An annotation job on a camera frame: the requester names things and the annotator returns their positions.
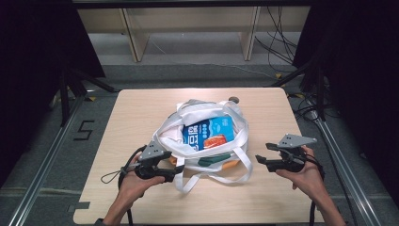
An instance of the bag handle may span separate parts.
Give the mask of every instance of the bag handle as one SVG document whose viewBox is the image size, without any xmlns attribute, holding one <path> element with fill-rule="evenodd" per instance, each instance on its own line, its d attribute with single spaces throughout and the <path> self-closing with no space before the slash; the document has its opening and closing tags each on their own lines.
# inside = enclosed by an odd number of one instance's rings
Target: bag handle
<svg viewBox="0 0 399 226">
<path fill-rule="evenodd" d="M 250 162 L 246 153 L 241 148 L 234 148 L 233 151 L 237 154 L 237 156 L 240 158 L 241 162 L 244 164 L 244 166 L 247 169 L 247 173 L 244 174 L 239 179 L 230 180 L 230 179 L 224 178 L 224 177 L 219 176 L 212 172 L 200 172 L 200 173 L 193 175 L 188 180 L 188 182 L 184 185 L 183 184 L 183 174 L 179 173 L 179 174 L 176 174 L 175 178 L 174 178 L 176 188 L 178 190 L 180 190 L 181 192 L 183 192 L 184 194 L 186 194 L 194 187 L 194 185 L 197 183 L 197 181 L 200 179 L 200 177 L 202 175 L 208 175 L 209 177 L 214 178 L 215 180 L 217 180 L 221 183 L 224 183 L 224 184 L 243 183 L 243 182 L 247 181 L 252 174 L 252 170 L 253 170 L 252 163 Z M 181 165 L 184 165 L 184 158 L 178 157 L 176 166 L 181 166 Z"/>
</svg>

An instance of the black cable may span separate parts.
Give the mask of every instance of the black cable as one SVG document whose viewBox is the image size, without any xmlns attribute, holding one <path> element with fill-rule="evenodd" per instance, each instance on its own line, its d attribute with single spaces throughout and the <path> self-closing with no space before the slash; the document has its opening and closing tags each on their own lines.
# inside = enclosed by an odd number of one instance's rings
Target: black cable
<svg viewBox="0 0 399 226">
<path fill-rule="evenodd" d="M 269 35 L 270 37 L 273 38 L 273 36 L 272 36 L 268 31 L 266 31 L 266 33 L 267 33 L 267 35 Z M 276 40 L 278 40 L 278 41 L 280 41 L 280 42 L 285 42 L 285 41 L 286 41 L 287 44 L 291 45 L 291 46 L 294 47 L 295 49 L 296 49 L 296 47 L 297 47 L 297 45 L 296 45 L 295 43 L 291 42 L 290 40 L 280 40 L 280 39 L 278 39 L 278 38 L 276 38 Z"/>
<path fill-rule="evenodd" d="M 294 55 L 294 54 L 291 51 L 291 48 L 287 45 L 286 38 L 285 38 L 284 34 L 282 33 L 282 22 L 281 22 L 282 7 L 279 7 L 279 21 L 277 23 L 276 23 L 276 20 L 274 19 L 273 15 L 272 15 L 272 13 L 270 12 L 270 8 L 269 7 L 267 7 L 267 11 L 269 12 L 269 15 L 270 15 L 270 17 L 271 17 L 271 19 L 273 21 L 274 26 L 276 27 L 275 36 L 273 38 L 275 39 L 277 33 L 279 33 L 279 35 L 283 39 L 285 51 L 287 52 L 288 57 L 291 59 L 290 54 L 291 55 Z"/>
<path fill-rule="evenodd" d="M 284 56 L 283 54 L 279 53 L 278 51 L 271 49 L 270 47 L 268 47 L 267 45 L 265 45 L 263 42 L 261 42 L 258 37 L 255 36 L 255 40 L 264 48 L 266 49 L 268 52 L 271 52 L 272 54 L 274 54 L 276 57 L 284 60 L 286 63 L 291 64 L 292 62 L 289 61 L 290 58 L 288 58 L 287 56 Z"/>
<path fill-rule="evenodd" d="M 289 63 L 289 64 L 292 64 L 292 63 L 293 63 L 293 62 L 292 62 L 292 59 L 291 59 L 291 56 L 290 56 L 290 54 L 289 54 L 289 53 L 292 53 L 292 52 L 291 52 L 291 49 L 290 49 L 289 47 L 287 48 L 288 45 L 287 45 L 287 43 L 286 43 L 286 41 L 285 41 L 284 35 L 282 35 L 282 29 L 281 29 L 281 31 L 280 31 L 280 28 L 279 28 L 279 27 L 282 27 L 282 26 L 281 26 L 281 12 L 282 12 L 281 7 L 279 7 L 279 25 L 276 23 L 276 20 L 274 19 L 273 15 L 271 14 L 270 8 L 269 8 L 269 7 L 267 7 L 267 11 L 269 12 L 269 15 L 270 15 L 270 17 L 271 17 L 271 19 L 272 19 L 272 21 L 273 21 L 273 24 L 274 24 L 275 27 L 276 27 L 275 34 L 274 34 L 274 36 L 272 36 L 273 39 L 272 39 L 272 41 L 271 41 L 269 47 L 265 48 L 266 50 L 269 51 L 268 54 L 267 54 L 267 61 L 268 61 L 268 63 L 269 63 L 269 66 L 270 66 L 273 70 L 275 70 L 276 72 L 280 72 L 280 73 L 292 73 L 292 72 L 288 72 L 288 71 L 279 70 L 279 69 L 273 67 L 272 64 L 271 64 L 271 62 L 270 62 L 270 50 L 272 49 L 274 40 L 277 39 L 277 38 L 276 38 L 277 34 L 279 33 L 280 36 L 281 36 L 281 38 L 282 38 L 282 40 L 283 40 L 284 48 L 286 49 L 287 55 L 288 55 L 288 57 L 285 56 L 285 58 L 286 58 L 288 61 L 287 61 L 287 60 L 284 60 L 284 61 L 287 62 L 287 63 Z"/>
</svg>

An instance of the blue package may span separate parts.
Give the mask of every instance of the blue package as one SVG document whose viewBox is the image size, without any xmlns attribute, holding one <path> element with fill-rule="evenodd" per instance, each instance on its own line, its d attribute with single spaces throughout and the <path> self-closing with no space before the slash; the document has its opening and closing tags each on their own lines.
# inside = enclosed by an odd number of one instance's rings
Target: blue package
<svg viewBox="0 0 399 226">
<path fill-rule="evenodd" d="M 182 133 L 184 143 L 189 144 L 196 151 L 203 150 L 204 141 L 214 136 L 223 135 L 226 138 L 226 142 L 234 140 L 230 116 L 211 118 L 184 126 Z"/>
</svg>

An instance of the gray floor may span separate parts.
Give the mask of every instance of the gray floor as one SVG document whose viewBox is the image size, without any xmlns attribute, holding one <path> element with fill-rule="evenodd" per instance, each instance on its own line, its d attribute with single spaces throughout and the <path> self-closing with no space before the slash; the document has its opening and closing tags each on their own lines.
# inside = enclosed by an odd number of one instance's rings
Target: gray floor
<svg viewBox="0 0 399 226">
<path fill-rule="evenodd" d="M 299 33 L 288 33 L 286 36 L 292 42 L 297 42 L 299 35 Z M 270 36 L 265 33 L 259 34 L 258 37 L 265 44 L 271 41 Z M 106 74 L 104 81 L 118 89 L 267 87 L 276 80 L 275 74 L 278 72 L 274 69 L 284 71 L 295 69 L 279 58 L 267 54 L 257 42 L 255 42 L 251 60 L 244 61 L 238 35 L 235 33 L 153 34 L 140 63 L 133 62 L 125 36 L 96 34 L 90 35 L 90 38 L 104 67 Z M 281 45 L 275 45 L 274 48 L 285 53 Z M 297 92 L 301 78 L 299 76 L 287 84 L 287 90 Z M 24 222 L 25 225 L 74 224 L 73 210 L 77 207 L 91 163 L 118 96 L 116 93 L 105 92 L 91 84 L 87 84 L 87 88 L 90 90 L 88 97 L 95 98 L 86 99 L 80 105 L 51 170 L 45 177 L 39 196 Z M 302 103 L 303 100 L 289 98 L 293 109 L 306 106 L 306 103 Z M 327 125 L 336 138 L 362 191 L 371 202 L 381 225 L 398 225 L 398 208 L 379 182 L 367 160 L 359 156 L 361 150 L 346 128 L 343 119 L 336 116 L 339 116 L 339 112 L 334 108 L 329 109 Z M 87 135 L 78 133 L 82 121 L 91 121 L 86 122 L 83 127 L 86 130 L 92 130 L 89 140 L 76 140 Z M 51 148 L 60 122 L 60 104 L 59 100 L 55 100 L 54 108 L 42 121 L 37 136 L 31 142 L 30 150 L 21 157 L 1 189 L 0 225 L 9 223 L 15 208 Z M 328 192 L 344 218 L 350 222 L 350 225 L 354 225 L 343 187 L 333 168 L 322 135 L 313 122 L 306 121 L 303 117 L 298 118 L 297 122 L 303 136 L 318 138 L 319 142 L 312 147 L 325 167 Z M 363 219 L 358 204 L 354 202 L 351 194 L 349 194 L 349 199 L 358 225 L 366 225 L 367 220 Z"/>
</svg>

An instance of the aluminum rail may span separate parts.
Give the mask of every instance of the aluminum rail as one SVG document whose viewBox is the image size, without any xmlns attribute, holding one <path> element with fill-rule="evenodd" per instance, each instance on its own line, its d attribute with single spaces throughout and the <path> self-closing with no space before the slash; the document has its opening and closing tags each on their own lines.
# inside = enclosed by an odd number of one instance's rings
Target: aluminum rail
<svg viewBox="0 0 399 226">
<path fill-rule="evenodd" d="M 318 119 L 317 113 L 315 111 L 312 111 L 312 116 L 314 119 Z M 327 126 L 327 123 L 325 121 L 321 121 L 320 119 L 316 120 L 315 122 L 318 124 L 318 126 L 323 131 L 326 137 L 327 145 L 331 150 L 331 155 L 333 157 L 333 160 L 337 164 L 337 168 L 340 174 L 342 175 L 343 180 L 345 181 L 349 192 L 352 194 L 352 197 L 356 205 L 358 206 L 358 209 L 360 210 L 360 213 L 363 216 L 364 221 L 368 226 L 381 225 L 381 222 L 378 219 L 378 216 L 376 215 L 372 204 L 370 203 L 367 195 L 361 188 L 358 180 L 356 179 L 355 174 L 349 167 L 349 164 L 347 163 L 345 157 L 343 156 L 343 152 L 338 146 L 337 141 L 335 140 L 334 136 L 331 134 L 331 131 Z"/>
<path fill-rule="evenodd" d="M 59 129 L 56 138 L 53 141 L 52 146 L 50 147 L 49 152 L 46 154 L 38 172 L 36 173 L 35 178 L 33 179 L 29 188 L 24 193 L 24 197 L 22 198 L 20 204 L 15 209 L 14 214 L 12 215 L 12 218 L 8 224 L 9 226 L 24 225 L 24 222 L 30 210 L 32 209 L 32 206 L 39 195 L 40 188 L 44 183 L 50 171 L 50 168 L 53 166 L 56 156 L 64 142 L 64 137 L 70 129 L 70 126 L 74 120 L 74 116 L 76 115 L 77 110 L 82 105 L 84 100 L 84 96 L 76 97 L 75 103 L 72 107 L 71 116 L 66 121 L 65 125 Z"/>
</svg>

